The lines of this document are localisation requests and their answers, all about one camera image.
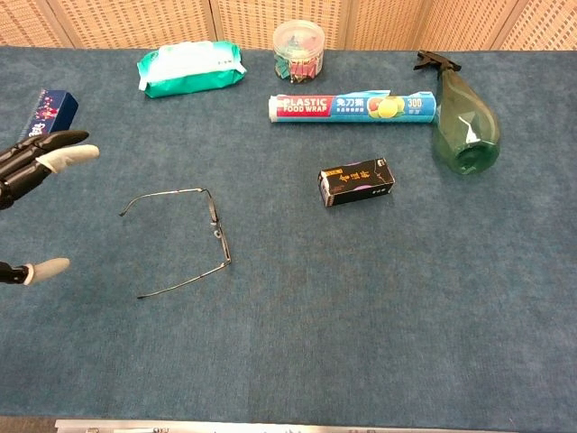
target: metal glasses frame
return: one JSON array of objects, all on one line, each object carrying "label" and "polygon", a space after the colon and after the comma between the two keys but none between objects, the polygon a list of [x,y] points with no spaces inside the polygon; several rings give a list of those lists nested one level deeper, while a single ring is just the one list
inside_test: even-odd
[{"label": "metal glasses frame", "polygon": [[213,226],[215,228],[215,231],[213,232],[213,234],[215,235],[215,237],[217,239],[220,240],[221,245],[223,246],[223,252],[224,252],[224,262],[220,263],[219,266],[215,267],[213,270],[205,272],[205,273],[201,273],[200,275],[198,275],[197,277],[191,278],[190,280],[186,280],[184,282],[181,282],[180,284],[177,284],[176,286],[172,286],[172,287],[168,287],[167,289],[162,289],[162,290],[158,290],[158,291],[154,291],[152,293],[148,293],[146,295],[140,295],[138,297],[138,299],[143,299],[143,298],[149,298],[150,296],[155,296],[155,295],[160,295],[161,293],[164,293],[166,291],[171,291],[171,290],[175,290],[178,289],[179,287],[182,287],[186,284],[189,284],[191,282],[194,282],[196,280],[200,280],[201,278],[206,277],[207,275],[210,275],[213,272],[216,271],[220,271],[221,269],[223,269],[224,267],[228,266],[229,264],[231,264],[232,259],[231,259],[231,252],[228,249],[228,243],[226,242],[226,237],[224,237],[224,231],[223,231],[223,227],[221,226],[220,223],[220,218],[218,217],[218,213],[216,212],[216,207],[215,207],[215,201],[213,200],[213,196],[210,194],[210,191],[206,188],[192,188],[192,189],[176,189],[174,191],[162,191],[162,192],[153,192],[151,194],[142,194],[141,196],[138,196],[136,198],[133,198],[123,209],[123,211],[119,214],[121,217],[123,217],[124,215],[126,215],[126,212],[128,212],[128,209],[130,209],[134,203],[136,203],[138,200],[140,200],[141,198],[147,198],[147,197],[155,197],[155,196],[165,196],[168,194],[181,194],[184,192],[205,192],[208,196],[208,209],[210,211],[210,219],[211,219],[211,226]]}]

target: black box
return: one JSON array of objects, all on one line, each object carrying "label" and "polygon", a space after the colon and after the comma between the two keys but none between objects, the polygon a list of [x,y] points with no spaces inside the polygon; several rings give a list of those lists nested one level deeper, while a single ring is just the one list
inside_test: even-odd
[{"label": "black box", "polygon": [[318,187],[325,206],[388,194],[395,180],[384,158],[321,170]]}]

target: table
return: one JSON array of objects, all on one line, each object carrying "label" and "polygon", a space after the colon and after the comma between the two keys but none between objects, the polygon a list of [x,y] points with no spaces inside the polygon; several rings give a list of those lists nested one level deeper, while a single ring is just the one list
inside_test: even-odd
[{"label": "table", "polygon": [[[430,124],[271,124],[270,95],[434,90],[415,52],[329,51],[313,82],[246,51],[238,85],[151,100],[146,51],[0,48],[0,143],[41,88],[79,102],[98,161],[0,216],[2,260],[66,273],[0,290],[0,413],[55,418],[577,430],[577,57],[455,52],[502,152],[450,172]],[[320,169],[385,157],[391,194],[324,208]],[[206,202],[133,197],[206,187]]]}]

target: wooden wall panel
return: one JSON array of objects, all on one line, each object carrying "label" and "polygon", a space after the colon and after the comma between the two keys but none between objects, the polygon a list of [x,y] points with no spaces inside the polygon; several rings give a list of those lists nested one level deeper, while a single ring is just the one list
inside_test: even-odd
[{"label": "wooden wall panel", "polygon": [[516,3],[517,0],[432,0],[415,48],[489,50]]},{"label": "wooden wall panel", "polygon": [[412,50],[426,0],[353,0],[346,48]]},{"label": "wooden wall panel", "polygon": [[69,46],[68,38],[53,18],[34,0],[0,0],[0,45]]},{"label": "wooden wall panel", "polygon": [[326,48],[344,48],[349,0],[211,0],[219,40],[242,48],[272,48],[272,33],[289,20],[308,20],[325,31]]},{"label": "wooden wall panel", "polygon": [[47,0],[74,45],[158,48],[215,39],[208,0]]},{"label": "wooden wall panel", "polygon": [[577,50],[577,0],[529,0],[502,50]]}]

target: green spray bottle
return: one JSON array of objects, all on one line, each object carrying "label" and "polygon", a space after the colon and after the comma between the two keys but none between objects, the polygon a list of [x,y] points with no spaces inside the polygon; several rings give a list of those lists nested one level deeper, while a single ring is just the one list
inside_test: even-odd
[{"label": "green spray bottle", "polygon": [[499,156],[497,117],[459,74],[461,66],[431,51],[419,51],[414,69],[439,69],[435,148],[457,173],[480,173]]}]

